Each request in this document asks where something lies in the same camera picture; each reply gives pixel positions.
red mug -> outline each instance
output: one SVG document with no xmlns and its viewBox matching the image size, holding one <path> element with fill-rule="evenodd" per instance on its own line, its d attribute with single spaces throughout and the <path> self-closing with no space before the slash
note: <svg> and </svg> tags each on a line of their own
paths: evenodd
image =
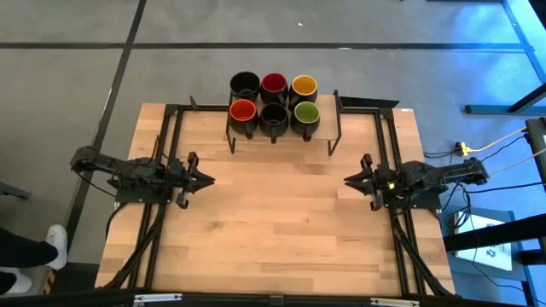
<svg viewBox="0 0 546 307">
<path fill-rule="evenodd" d="M 258 110 L 252 101 L 239 99 L 229 106 L 229 125 L 235 132 L 247 136 L 248 140 L 253 139 L 258 122 Z"/>
</svg>

gray floor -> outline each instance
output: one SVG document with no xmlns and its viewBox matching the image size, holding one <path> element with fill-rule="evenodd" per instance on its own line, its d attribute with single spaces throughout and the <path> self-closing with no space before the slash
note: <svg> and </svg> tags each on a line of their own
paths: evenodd
<svg viewBox="0 0 546 307">
<path fill-rule="evenodd" d="M 526 0 L 509 2 L 546 67 L 546 33 Z M 0 42 L 124 42 L 136 7 L 137 0 L 2 1 Z M 426 0 L 148 0 L 136 40 L 518 43 L 500 4 Z M 65 222 L 77 182 L 68 160 L 77 147 L 91 143 L 119 56 L 119 50 L 0 50 L 0 180 L 34 193 L 32 203 L 0 199 L 2 227 L 40 239 L 50 224 Z M 141 103 L 188 103 L 189 95 L 202 104 L 227 103 L 228 80 L 241 70 L 258 75 L 279 71 L 288 78 L 306 73 L 317 78 L 322 93 L 337 89 L 345 96 L 400 100 L 400 107 L 415 109 L 423 146 L 430 152 L 449 149 L 456 141 L 479 147 L 521 127 L 526 117 L 467 116 L 462 107 L 508 105 L 540 85 L 521 51 L 134 50 L 102 151 L 127 155 Z M 519 141 L 486 167 L 494 171 L 529 154 L 528 145 Z M 489 185 L 521 183 L 517 176 L 537 181 L 536 166 L 528 161 L 492 177 Z M 104 176 L 95 176 L 94 182 L 107 186 Z M 462 204 L 461 197 L 454 203 Z M 544 191 L 476 194 L 473 204 L 513 210 L 522 218 L 544 212 Z M 71 261 L 100 262 L 111 211 L 111 198 L 92 189 Z M 526 242 L 528 248 L 536 244 Z M 544 268 L 532 270 L 538 293 L 546 293 L 545 273 Z M 29 274 L 39 281 L 43 271 Z M 517 290 L 498 289 L 484 277 L 454 278 L 465 297 L 524 302 Z"/>
</svg>

green mug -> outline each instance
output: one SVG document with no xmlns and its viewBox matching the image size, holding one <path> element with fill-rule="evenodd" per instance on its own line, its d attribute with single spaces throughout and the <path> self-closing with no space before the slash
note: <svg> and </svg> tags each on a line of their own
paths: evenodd
<svg viewBox="0 0 546 307">
<path fill-rule="evenodd" d="M 311 140 L 311 135 L 317 131 L 321 122 L 321 112 L 317 105 L 310 101 L 299 103 L 290 118 L 292 130 L 303 137 L 304 142 Z"/>
</svg>

wooden tabletop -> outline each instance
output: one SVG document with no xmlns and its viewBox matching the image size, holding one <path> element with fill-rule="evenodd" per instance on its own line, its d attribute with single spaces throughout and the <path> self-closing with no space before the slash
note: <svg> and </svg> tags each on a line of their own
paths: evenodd
<svg viewBox="0 0 546 307">
<path fill-rule="evenodd" d="M 142 105 L 129 158 L 151 154 L 164 108 Z M 422 160 L 412 110 L 395 109 L 394 116 L 403 161 Z M 359 171 L 363 154 L 380 161 L 373 116 L 342 114 L 343 136 L 332 157 L 325 141 L 289 138 L 272 145 L 241 137 L 231 153 L 225 120 L 225 112 L 184 113 L 177 155 L 186 160 L 195 151 L 200 171 L 216 183 L 190 195 L 188 210 L 168 206 L 153 289 L 399 296 L 387 211 L 371 211 L 370 198 L 343 182 Z M 134 250 L 142 209 L 131 204 L 113 220 L 97 286 L 110 281 Z M 429 211 L 412 213 L 422 258 L 453 291 L 438 220 Z M 406 266 L 415 291 L 407 255 Z"/>
</svg>

person's leg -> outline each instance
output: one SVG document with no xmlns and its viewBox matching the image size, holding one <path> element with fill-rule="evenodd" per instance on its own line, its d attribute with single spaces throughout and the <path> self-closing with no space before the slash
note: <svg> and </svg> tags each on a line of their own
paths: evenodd
<svg viewBox="0 0 546 307">
<path fill-rule="evenodd" d="M 59 253 L 48 242 L 36 242 L 0 228 L 0 266 L 31 268 L 53 261 Z"/>
<path fill-rule="evenodd" d="M 61 269 L 67 263 L 67 232 L 61 225 L 49 227 L 45 241 L 36 242 L 0 228 L 0 266 L 31 268 L 46 264 Z"/>
<path fill-rule="evenodd" d="M 32 287 L 32 280 L 19 269 L 0 268 L 0 295 L 26 293 Z"/>
<path fill-rule="evenodd" d="M 17 281 L 17 277 L 12 273 L 0 272 L 0 294 L 5 294 Z"/>
</svg>

